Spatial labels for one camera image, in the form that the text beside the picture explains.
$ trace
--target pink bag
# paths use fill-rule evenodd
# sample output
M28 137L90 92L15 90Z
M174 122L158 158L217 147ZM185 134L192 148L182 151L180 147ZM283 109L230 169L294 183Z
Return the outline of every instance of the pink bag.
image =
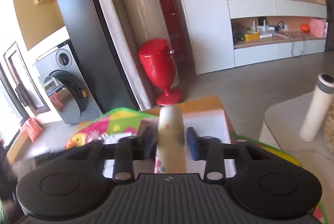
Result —
M28 118L21 127L21 132L27 132L31 142L34 142L36 137L41 133L43 128L37 123L35 118Z

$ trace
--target white thermos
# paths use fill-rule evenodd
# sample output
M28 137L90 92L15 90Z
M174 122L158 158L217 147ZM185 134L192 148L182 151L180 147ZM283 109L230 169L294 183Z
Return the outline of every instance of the white thermos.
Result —
M305 142L316 137L334 96L334 78L326 73L318 75L313 98L299 135Z
M187 173L183 114L176 106L160 109L154 173Z

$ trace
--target red wine glass shaped stool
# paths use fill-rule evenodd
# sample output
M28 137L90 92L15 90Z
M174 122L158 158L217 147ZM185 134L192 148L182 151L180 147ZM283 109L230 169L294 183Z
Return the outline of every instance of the red wine glass shaped stool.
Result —
M176 75L173 53L168 41L163 38L147 41L139 50L139 59L146 75L155 86L163 90L156 98L159 105L175 104L182 98L179 89L170 89Z

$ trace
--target white logo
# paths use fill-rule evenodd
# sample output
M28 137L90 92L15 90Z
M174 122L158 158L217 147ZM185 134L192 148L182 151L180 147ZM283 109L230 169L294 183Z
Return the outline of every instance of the white logo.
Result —
M174 178L173 177L168 177L168 178L165 178L166 181L170 182L170 180L173 180Z

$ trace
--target glass door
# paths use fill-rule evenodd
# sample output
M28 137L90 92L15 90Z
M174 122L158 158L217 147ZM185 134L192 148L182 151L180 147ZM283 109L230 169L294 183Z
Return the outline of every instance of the glass door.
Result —
M0 66L0 142L10 147L29 118Z

